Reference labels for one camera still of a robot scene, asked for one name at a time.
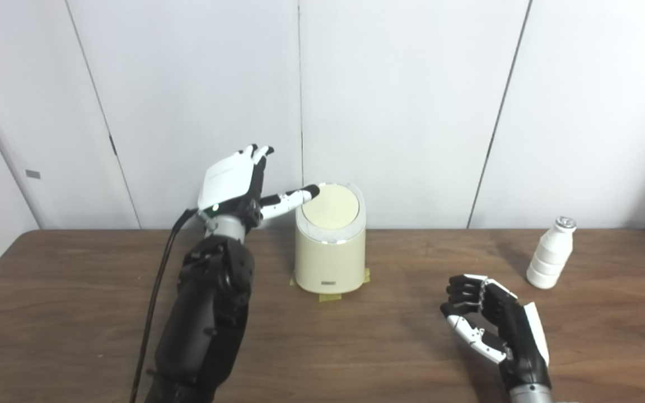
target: white robotic palm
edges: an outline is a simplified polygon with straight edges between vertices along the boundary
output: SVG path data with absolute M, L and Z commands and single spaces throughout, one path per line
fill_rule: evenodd
M 239 217 L 247 229 L 264 219 L 282 215 L 320 193 L 317 186 L 261 198 L 263 171 L 272 147 L 252 144 L 213 164 L 205 172 L 198 209 L 204 217 L 229 214 Z

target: masking tape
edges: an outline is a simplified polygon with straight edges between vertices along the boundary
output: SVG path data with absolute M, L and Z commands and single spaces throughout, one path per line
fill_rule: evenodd
M 365 268 L 365 280 L 363 281 L 363 284 L 367 284 L 370 282 L 370 269 Z M 293 275 L 290 278 L 290 285 L 297 285 L 295 282 L 295 275 Z M 343 299 L 342 294 L 318 294 L 318 302 L 327 302 L 327 301 L 337 301 Z
M 342 294 L 318 294 L 318 296 L 320 296 L 318 302 L 337 301 L 343 299 Z

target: robotic hand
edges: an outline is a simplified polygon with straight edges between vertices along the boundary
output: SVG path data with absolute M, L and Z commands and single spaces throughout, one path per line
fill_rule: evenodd
M 481 275 L 450 278 L 450 296 L 440 310 L 476 352 L 499 364 L 512 403 L 551 403 L 549 352 L 535 304 L 520 306 L 517 296 Z M 481 313 L 499 336 L 481 329 L 468 313 Z
M 229 216 L 243 222 L 248 232 L 264 219 L 278 217 L 320 194 L 317 186 L 310 185 L 261 199 L 263 171 L 273 152 L 272 147 L 253 144 L 208 168 L 198 198 L 199 215 L 204 220 Z
M 263 171 L 272 152 L 272 147 L 253 144 L 215 163 L 205 172 L 198 210 L 186 210 L 176 222 L 172 236 L 194 213 L 208 231 L 184 258 L 179 293 L 156 349 L 156 371 L 151 372 L 153 385 L 146 403 L 208 403 L 233 370 L 253 286 L 254 260 L 243 245 L 245 235 L 264 219 L 320 194 L 311 185 L 261 198 Z M 162 268 L 169 252 L 167 245 Z M 137 388 L 135 380 L 131 401 Z

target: panel seam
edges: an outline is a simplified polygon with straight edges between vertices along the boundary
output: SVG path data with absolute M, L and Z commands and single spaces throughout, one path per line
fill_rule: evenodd
M 69 13 L 69 19 L 71 20 L 71 25 L 74 28 L 74 34 L 76 35 L 76 41 L 79 43 L 79 49 L 81 50 L 81 55 L 84 58 L 84 64 L 86 65 L 86 71 L 89 74 L 89 79 L 91 80 L 91 86 L 93 87 L 94 94 L 96 95 L 96 102 L 98 104 L 99 110 L 101 112 L 101 117 L 103 118 L 103 123 L 106 127 L 106 133 L 108 134 L 108 140 L 111 142 L 111 148 L 113 149 L 113 155 L 116 157 L 116 162 L 118 163 L 118 169 L 121 172 L 121 178 L 123 179 L 123 185 L 126 188 L 126 193 L 128 194 L 128 200 L 131 203 L 131 208 L 133 209 L 133 215 L 136 217 L 136 222 L 138 223 L 138 229 L 142 229 L 141 220 L 138 218 L 138 211 L 136 211 L 136 204 L 133 202 L 133 196 L 131 196 L 131 189 L 128 186 L 128 181 L 126 180 L 126 175 L 123 172 L 123 166 L 121 165 L 121 158 L 118 156 L 116 151 L 116 145 L 113 141 L 113 136 L 111 135 L 111 129 L 108 125 L 108 119 L 106 118 L 106 113 L 103 110 L 103 104 L 101 103 L 101 97 L 99 96 L 98 88 L 96 87 L 96 82 L 94 76 L 91 72 L 91 67 L 89 66 L 89 59 L 86 57 L 86 51 L 84 51 L 84 44 L 81 41 L 81 36 L 79 36 L 79 28 L 76 26 L 76 21 L 74 21 L 74 14 L 71 11 L 69 5 L 69 0 L 64 0 L 66 4 L 66 10 Z
M 519 32 L 519 39 L 517 39 L 517 48 L 514 49 L 514 57 L 512 57 L 512 64 L 509 68 L 509 75 L 507 76 L 507 82 L 504 84 L 504 92 L 502 93 L 502 101 L 499 103 L 499 110 L 497 110 L 497 119 L 494 121 L 494 128 L 492 129 L 492 137 L 489 139 L 489 146 L 487 146 L 487 155 L 484 158 L 484 164 L 482 165 L 482 171 L 479 174 L 479 182 L 476 185 L 476 192 L 474 193 L 474 201 L 471 204 L 471 210 L 469 211 L 469 219 L 466 221 L 466 229 L 469 229 L 471 225 L 471 219 L 474 216 L 474 209 L 476 208 L 477 199 L 479 199 L 479 191 L 482 188 L 482 181 L 484 180 L 484 173 L 487 171 L 487 164 L 489 163 L 489 155 L 492 153 L 492 146 L 494 146 L 494 139 L 497 136 L 497 128 L 499 128 L 499 118 L 502 117 L 502 110 L 504 109 L 504 102 L 507 99 L 507 92 L 509 91 L 510 82 L 512 81 L 512 74 L 514 73 L 515 64 L 517 64 L 517 56 L 519 55 L 519 48 L 522 44 L 522 38 L 524 38 L 524 30 L 527 28 L 527 20 L 529 20 L 529 12 L 532 9 L 532 3 L 534 0 L 529 0 L 527 4 L 527 11 L 524 14 L 524 21 L 522 22 L 522 29 Z

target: robotic finger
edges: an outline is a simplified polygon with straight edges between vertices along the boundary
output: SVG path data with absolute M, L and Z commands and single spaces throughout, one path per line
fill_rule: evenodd
M 499 364 L 507 358 L 502 339 L 464 318 L 464 314 L 476 312 L 476 308 L 470 304 L 456 308 L 452 303 L 443 303 L 440 311 L 456 333 L 482 357 L 491 360 L 494 364 Z
M 281 194 L 273 194 L 260 199 L 260 212 L 263 220 L 278 217 L 292 209 L 302 206 L 320 194 L 317 185 L 305 186 L 301 189 L 286 191 Z

